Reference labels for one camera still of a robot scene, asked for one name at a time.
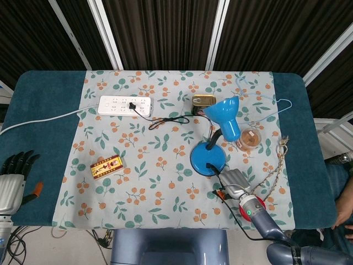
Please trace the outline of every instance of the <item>blue desk lamp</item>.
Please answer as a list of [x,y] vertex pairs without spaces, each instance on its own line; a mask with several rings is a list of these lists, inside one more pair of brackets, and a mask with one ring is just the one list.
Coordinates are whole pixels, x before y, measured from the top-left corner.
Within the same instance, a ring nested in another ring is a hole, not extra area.
[[223,135],[228,142],[234,142],[240,137],[236,116],[239,108],[239,97],[227,98],[203,111],[213,122],[218,123],[218,129],[210,142],[203,142],[195,146],[191,152],[191,165],[196,172],[204,176],[213,176],[215,172],[207,164],[214,165],[222,171],[226,164],[226,154],[221,147],[216,145],[218,138]]

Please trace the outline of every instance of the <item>white wire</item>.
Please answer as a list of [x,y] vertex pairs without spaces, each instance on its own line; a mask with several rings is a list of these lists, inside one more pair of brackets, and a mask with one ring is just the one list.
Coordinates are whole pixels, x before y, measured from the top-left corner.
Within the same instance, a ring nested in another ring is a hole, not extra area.
[[15,124],[15,125],[7,127],[6,129],[0,131],[0,135],[2,135],[6,131],[8,131],[8,130],[10,130],[12,128],[16,128],[18,126],[22,126],[22,125],[30,124],[30,123],[42,123],[42,122],[49,121],[49,120],[55,120],[55,119],[59,119],[59,118],[65,117],[65,116],[69,116],[69,115],[77,113],[77,112],[81,112],[81,111],[83,111],[85,109],[96,108],[96,107],[98,107],[98,105],[89,106],[89,107],[85,107],[85,108],[82,108],[82,109],[74,110],[73,112],[62,114],[60,116],[56,116],[56,117],[53,117],[53,118],[48,118],[48,119],[43,119],[43,120],[30,120],[30,121],[26,121],[24,123]]

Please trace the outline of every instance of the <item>black curtain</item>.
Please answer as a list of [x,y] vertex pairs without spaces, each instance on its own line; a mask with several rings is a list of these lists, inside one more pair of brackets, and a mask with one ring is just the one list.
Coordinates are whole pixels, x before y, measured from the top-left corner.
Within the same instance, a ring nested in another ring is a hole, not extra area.
[[231,0],[214,70],[303,77],[352,22],[352,0]]
[[218,0],[104,0],[127,70],[204,70]]
[[48,1],[1,0],[0,80],[15,88],[28,70],[85,70]]
[[307,87],[316,118],[340,119],[353,111],[353,43]]
[[56,0],[93,70],[112,69],[87,0]]

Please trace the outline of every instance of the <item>silver metal part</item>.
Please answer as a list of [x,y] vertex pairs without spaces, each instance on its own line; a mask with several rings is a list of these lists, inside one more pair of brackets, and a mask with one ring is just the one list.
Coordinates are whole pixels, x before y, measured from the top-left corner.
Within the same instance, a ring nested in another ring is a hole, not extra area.
[[227,193],[233,199],[240,199],[240,197],[245,194],[244,190],[246,190],[249,194],[252,191],[250,184],[237,168],[229,171],[223,171],[220,174],[220,179],[223,185],[226,187]]
[[13,215],[21,206],[25,181],[21,174],[0,176],[0,216]]

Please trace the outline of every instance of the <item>blue chair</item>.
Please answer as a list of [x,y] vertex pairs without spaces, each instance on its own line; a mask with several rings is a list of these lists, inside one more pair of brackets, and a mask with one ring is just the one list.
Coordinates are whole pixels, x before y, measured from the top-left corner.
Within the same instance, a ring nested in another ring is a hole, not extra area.
[[221,229],[117,229],[111,265],[229,265]]

